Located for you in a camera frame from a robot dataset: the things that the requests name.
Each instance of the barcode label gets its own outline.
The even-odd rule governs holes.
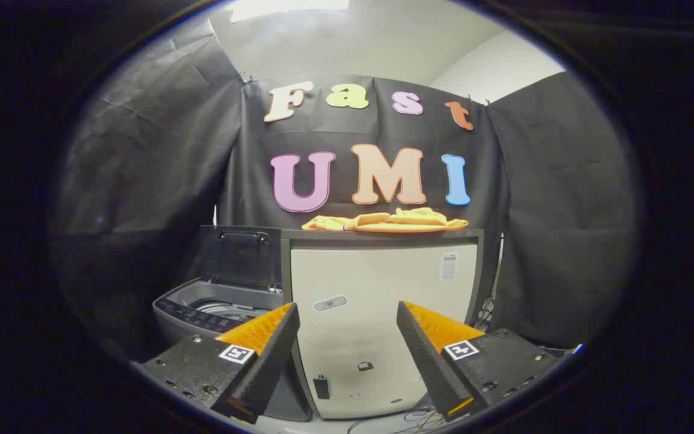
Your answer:
[[[457,274],[457,253],[446,253],[441,258],[441,280],[454,280]]]

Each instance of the cabinet door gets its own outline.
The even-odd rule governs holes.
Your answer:
[[[321,417],[400,412],[422,398],[427,390],[396,325],[398,302],[465,321],[476,255],[475,244],[292,250],[301,363]],[[317,393],[319,376],[328,399]]]

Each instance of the floor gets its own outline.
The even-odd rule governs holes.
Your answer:
[[[428,411],[407,412],[368,420],[325,421],[313,418],[310,422],[289,422],[276,418],[259,417],[254,428],[264,434],[421,434],[449,425],[440,413]]]

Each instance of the pink letter u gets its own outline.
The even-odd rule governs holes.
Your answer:
[[[275,201],[280,208],[290,212],[310,212],[325,204],[328,200],[331,162],[336,159],[333,152],[313,152],[307,158],[314,164],[314,189],[307,197],[297,195],[294,191],[294,168],[300,162],[299,156],[274,157],[270,164],[275,168],[272,189]]]

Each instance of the washing machine control panel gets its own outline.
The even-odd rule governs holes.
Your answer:
[[[154,305],[174,318],[211,332],[223,333],[243,324],[242,321],[236,321],[236,319],[221,318],[221,316],[182,306],[164,298],[157,300]]]

